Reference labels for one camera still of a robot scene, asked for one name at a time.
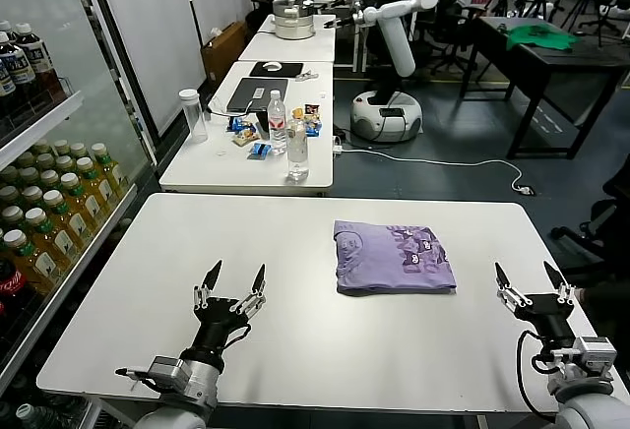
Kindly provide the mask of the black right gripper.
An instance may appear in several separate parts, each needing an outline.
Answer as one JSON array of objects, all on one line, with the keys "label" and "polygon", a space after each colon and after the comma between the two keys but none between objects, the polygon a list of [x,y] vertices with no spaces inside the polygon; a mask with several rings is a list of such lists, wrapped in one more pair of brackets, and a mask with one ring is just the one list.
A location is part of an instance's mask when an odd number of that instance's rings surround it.
[{"label": "black right gripper", "polygon": [[511,284],[498,262],[495,263],[497,297],[521,321],[535,327],[543,349],[570,348],[575,335],[568,323],[575,306],[575,287],[548,262],[545,272],[557,292],[525,295]]}]

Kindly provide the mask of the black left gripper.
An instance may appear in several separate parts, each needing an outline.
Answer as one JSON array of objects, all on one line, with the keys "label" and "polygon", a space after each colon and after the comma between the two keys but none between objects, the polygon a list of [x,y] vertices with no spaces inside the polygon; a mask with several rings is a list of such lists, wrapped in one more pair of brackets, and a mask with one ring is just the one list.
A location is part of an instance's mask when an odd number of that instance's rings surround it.
[{"label": "black left gripper", "polygon": [[200,327],[192,344],[181,352],[182,360],[221,360],[226,348],[249,334],[250,318],[266,303],[265,265],[260,267],[244,298],[211,297],[221,266],[222,260],[217,261],[202,283],[193,287],[193,312]]}]

